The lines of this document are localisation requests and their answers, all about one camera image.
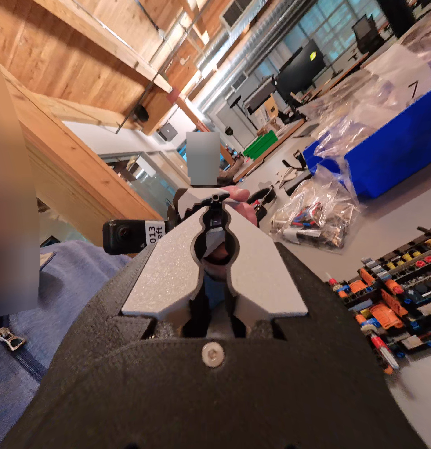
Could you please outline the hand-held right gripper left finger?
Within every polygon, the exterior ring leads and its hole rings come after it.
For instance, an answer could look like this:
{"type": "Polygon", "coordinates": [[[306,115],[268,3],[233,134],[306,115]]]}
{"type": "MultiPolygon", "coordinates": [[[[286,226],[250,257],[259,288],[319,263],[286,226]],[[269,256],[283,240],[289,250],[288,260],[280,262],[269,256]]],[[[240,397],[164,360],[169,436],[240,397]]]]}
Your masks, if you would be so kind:
{"type": "Polygon", "coordinates": [[[202,289],[201,260],[209,254],[206,234],[211,211],[205,206],[154,245],[122,315],[154,319],[190,319],[190,301],[202,289]]]}

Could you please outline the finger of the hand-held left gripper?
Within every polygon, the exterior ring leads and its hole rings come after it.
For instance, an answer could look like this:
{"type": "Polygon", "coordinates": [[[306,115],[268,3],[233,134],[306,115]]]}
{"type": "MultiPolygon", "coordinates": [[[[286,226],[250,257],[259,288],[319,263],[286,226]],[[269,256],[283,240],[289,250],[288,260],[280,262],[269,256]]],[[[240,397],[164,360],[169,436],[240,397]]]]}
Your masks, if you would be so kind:
{"type": "Polygon", "coordinates": [[[211,228],[206,233],[206,251],[204,255],[210,255],[217,247],[224,243],[225,231],[223,228],[211,228]]]}
{"type": "Polygon", "coordinates": [[[189,188],[179,196],[179,217],[187,218],[201,207],[210,205],[213,196],[223,201],[229,198],[230,193],[222,188],[189,188]]]}

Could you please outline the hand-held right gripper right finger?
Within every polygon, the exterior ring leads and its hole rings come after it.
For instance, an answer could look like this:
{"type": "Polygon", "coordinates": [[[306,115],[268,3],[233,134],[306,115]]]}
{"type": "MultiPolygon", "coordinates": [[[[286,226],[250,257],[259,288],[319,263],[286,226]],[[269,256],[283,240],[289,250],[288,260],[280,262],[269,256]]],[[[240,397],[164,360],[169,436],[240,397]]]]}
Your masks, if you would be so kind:
{"type": "Polygon", "coordinates": [[[223,206],[226,281],[240,321],[302,317],[308,308],[274,241],[230,205],[223,206]]]}

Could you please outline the black orange lego model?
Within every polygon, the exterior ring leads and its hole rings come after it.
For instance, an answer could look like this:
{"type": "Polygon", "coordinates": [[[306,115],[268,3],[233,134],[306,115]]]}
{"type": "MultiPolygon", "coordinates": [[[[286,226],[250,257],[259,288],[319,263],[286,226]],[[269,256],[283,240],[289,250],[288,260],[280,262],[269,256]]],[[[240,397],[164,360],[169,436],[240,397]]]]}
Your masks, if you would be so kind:
{"type": "Polygon", "coordinates": [[[431,348],[431,228],[379,259],[363,258],[357,276],[326,283],[352,313],[383,371],[431,348]]]}

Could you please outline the clear bag of lego parts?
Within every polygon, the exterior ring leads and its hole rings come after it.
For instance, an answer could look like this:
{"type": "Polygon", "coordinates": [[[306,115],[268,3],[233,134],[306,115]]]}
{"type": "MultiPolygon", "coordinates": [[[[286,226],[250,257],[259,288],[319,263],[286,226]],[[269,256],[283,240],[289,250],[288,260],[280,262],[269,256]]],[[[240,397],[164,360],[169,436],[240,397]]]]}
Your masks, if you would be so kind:
{"type": "Polygon", "coordinates": [[[270,235],[276,241],[338,252],[358,216],[357,199],[336,178],[312,177],[274,213],[270,235]]]}

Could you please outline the person's left hand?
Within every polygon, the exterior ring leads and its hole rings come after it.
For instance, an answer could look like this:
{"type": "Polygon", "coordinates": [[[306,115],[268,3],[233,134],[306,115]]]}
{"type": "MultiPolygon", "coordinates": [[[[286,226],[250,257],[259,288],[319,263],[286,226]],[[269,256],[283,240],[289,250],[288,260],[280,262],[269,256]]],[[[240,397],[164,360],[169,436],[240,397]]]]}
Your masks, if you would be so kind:
{"type": "MultiPolygon", "coordinates": [[[[227,186],[223,189],[230,193],[230,199],[238,202],[237,205],[232,205],[231,207],[257,227],[258,221],[254,207],[247,203],[250,196],[249,191],[246,189],[241,189],[237,186],[227,186]]],[[[225,248],[225,242],[222,241],[207,257],[202,260],[206,274],[217,281],[226,280],[225,265],[227,262],[225,259],[228,256],[229,254],[225,248]]]]}

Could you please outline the stack of green crates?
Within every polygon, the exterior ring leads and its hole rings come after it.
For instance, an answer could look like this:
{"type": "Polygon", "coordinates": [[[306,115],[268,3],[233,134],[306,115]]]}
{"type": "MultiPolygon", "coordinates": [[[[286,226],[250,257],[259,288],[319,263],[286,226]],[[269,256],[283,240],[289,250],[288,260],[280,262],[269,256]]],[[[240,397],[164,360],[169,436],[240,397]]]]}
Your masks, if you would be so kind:
{"type": "Polygon", "coordinates": [[[275,142],[278,141],[274,131],[259,136],[252,144],[250,144],[244,151],[243,156],[247,159],[256,160],[261,156],[268,148],[270,148],[275,142]]]}

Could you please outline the blue plastic bin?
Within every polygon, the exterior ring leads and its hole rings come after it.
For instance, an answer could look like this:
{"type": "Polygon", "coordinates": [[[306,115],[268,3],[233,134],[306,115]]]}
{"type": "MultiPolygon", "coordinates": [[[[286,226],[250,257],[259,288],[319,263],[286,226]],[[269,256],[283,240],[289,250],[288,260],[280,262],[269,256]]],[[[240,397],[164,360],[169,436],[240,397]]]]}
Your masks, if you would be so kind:
{"type": "Polygon", "coordinates": [[[330,172],[332,172],[335,176],[341,175],[341,169],[337,162],[332,159],[324,159],[317,155],[315,155],[315,149],[319,145],[319,141],[314,141],[310,145],[308,145],[302,152],[302,156],[306,162],[307,168],[311,174],[315,174],[318,165],[325,167],[330,172]]]}
{"type": "Polygon", "coordinates": [[[344,157],[356,195],[374,199],[431,163],[431,91],[344,157]]]}

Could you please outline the large black screen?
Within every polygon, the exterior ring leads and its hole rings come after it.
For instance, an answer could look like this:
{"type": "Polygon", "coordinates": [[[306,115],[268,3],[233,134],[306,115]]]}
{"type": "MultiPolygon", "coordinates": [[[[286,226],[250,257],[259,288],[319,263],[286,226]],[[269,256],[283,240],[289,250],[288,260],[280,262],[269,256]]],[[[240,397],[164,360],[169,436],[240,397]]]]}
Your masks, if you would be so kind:
{"type": "Polygon", "coordinates": [[[281,67],[275,77],[276,90],[288,102],[291,94],[298,94],[312,86],[314,78],[326,68],[324,54],[311,39],[281,67]]]}

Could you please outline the heap of clear plastic bags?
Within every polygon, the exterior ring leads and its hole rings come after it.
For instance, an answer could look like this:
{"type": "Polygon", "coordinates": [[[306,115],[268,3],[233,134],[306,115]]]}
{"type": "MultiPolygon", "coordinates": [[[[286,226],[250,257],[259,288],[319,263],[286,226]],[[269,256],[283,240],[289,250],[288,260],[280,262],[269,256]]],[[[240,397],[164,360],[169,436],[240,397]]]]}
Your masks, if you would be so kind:
{"type": "Polygon", "coordinates": [[[314,154],[339,159],[431,91],[431,11],[364,68],[310,105],[314,154]]]}

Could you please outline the black office chair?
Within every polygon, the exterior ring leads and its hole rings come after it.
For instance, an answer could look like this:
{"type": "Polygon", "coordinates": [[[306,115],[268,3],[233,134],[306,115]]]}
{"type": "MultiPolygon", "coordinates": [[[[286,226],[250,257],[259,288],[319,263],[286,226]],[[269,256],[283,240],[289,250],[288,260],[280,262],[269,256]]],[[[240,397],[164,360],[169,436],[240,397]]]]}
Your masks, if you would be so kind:
{"type": "Polygon", "coordinates": [[[356,38],[357,48],[360,53],[374,54],[385,45],[386,41],[378,32],[373,16],[362,16],[353,26],[353,33],[356,38]]]}

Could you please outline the black wall box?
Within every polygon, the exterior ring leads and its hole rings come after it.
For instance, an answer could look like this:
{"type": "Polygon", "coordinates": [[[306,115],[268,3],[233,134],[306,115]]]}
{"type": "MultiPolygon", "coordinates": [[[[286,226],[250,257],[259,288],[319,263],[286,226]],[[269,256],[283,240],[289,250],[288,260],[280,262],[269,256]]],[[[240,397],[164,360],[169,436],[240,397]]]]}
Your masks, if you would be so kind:
{"type": "Polygon", "coordinates": [[[166,123],[157,130],[157,134],[164,141],[171,142],[178,135],[178,131],[171,123],[166,123]]]}

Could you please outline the silver ventilation duct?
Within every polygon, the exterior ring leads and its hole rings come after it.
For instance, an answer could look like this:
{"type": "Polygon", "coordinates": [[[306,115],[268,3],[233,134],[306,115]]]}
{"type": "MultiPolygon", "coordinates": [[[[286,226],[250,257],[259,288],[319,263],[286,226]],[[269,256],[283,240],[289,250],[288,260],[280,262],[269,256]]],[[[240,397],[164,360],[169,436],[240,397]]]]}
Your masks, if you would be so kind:
{"type": "Polygon", "coordinates": [[[309,0],[274,1],[199,92],[193,104],[203,113],[206,112],[258,60],[265,48],[287,26],[297,22],[314,3],[309,0]]]}

